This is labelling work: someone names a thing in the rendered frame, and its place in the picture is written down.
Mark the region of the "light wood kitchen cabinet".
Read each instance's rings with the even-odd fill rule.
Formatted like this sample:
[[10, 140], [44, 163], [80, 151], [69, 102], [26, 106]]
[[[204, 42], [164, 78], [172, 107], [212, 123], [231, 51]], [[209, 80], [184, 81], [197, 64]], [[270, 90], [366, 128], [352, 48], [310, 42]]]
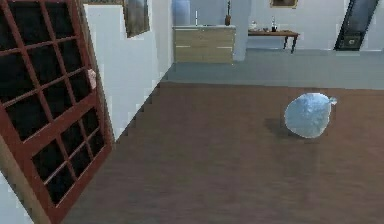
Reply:
[[173, 27], [176, 63], [232, 63], [236, 27], [186, 25]]

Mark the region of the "brown slim bottle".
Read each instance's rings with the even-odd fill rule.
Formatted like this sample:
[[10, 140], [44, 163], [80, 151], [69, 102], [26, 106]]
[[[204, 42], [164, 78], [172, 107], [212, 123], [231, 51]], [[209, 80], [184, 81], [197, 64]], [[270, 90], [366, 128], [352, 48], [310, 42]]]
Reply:
[[225, 22], [224, 22], [225, 26], [229, 26], [231, 23], [230, 11], [231, 11], [231, 1], [227, 0], [227, 14], [225, 16]]

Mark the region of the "red glass-paned room door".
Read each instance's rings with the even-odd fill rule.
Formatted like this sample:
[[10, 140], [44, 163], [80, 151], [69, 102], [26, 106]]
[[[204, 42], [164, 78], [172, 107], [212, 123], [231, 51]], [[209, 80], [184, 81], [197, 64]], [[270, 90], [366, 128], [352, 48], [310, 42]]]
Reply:
[[61, 224], [111, 150], [81, 0], [0, 0], [0, 170], [34, 224]]

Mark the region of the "gold framed wall picture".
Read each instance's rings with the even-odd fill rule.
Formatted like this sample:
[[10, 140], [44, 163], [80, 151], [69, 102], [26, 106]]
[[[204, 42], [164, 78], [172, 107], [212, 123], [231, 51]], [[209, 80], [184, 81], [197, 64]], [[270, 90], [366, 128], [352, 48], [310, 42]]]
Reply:
[[270, 0], [271, 8], [296, 8], [298, 0]]

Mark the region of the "brown wooden side table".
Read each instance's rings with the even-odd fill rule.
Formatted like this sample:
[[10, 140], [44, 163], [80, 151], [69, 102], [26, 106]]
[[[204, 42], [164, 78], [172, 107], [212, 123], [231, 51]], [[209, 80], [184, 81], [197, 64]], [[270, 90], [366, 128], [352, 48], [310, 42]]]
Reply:
[[267, 36], [267, 37], [283, 37], [284, 38], [284, 45], [283, 48], [286, 48], [287, 46], [287, 41], [289, 38], [292, 38], [292, 47], [291, 47], [291, 52], [294, 52], [295, 47], [296, 47], [296, 42], [299, 37], [299, 33], [293, 32], [290, 30], [286, 31], [256, 31], [256, 30], [249, 30], [248, 31], [249, 36]]

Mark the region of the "dark framed wall picture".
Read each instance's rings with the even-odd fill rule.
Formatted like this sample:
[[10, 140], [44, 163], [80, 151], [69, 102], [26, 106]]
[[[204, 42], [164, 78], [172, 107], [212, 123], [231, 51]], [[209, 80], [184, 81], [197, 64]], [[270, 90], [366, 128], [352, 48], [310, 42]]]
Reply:
[[128, 38], [150, 30], [148, 0], [123, 0], [123, 12]]

